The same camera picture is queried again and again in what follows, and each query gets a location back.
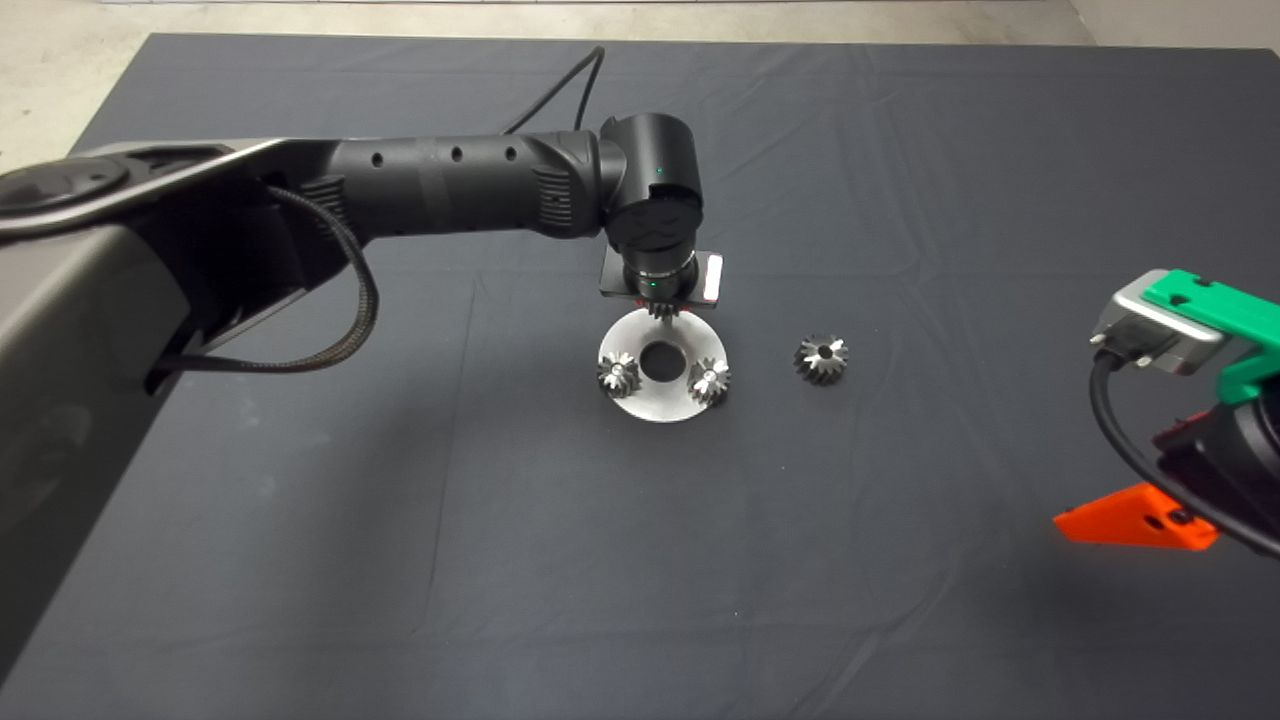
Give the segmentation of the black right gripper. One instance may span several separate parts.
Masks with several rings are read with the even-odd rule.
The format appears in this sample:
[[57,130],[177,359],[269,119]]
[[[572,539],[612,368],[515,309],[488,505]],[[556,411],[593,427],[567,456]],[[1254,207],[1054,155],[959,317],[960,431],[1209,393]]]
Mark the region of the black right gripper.
[[[1157,465],[1208,506],[1263,533],[1263,400],[1217,404],[1153,437]],[[1216,527],[1149,483],[1139,483],[1053,518],[1083,544],[1204,551]]]

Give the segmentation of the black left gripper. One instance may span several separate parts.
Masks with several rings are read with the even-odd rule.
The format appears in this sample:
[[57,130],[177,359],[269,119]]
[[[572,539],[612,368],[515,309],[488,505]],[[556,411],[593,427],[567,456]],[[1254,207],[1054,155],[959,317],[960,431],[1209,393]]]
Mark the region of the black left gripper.
[[620,252],[605,250],[600,270],[600,295],[631,299],[635,305],[681,304],[682,311],[713,309],[721,299],[723,256],[695,250],[673,272],[653,274],[628,268]]

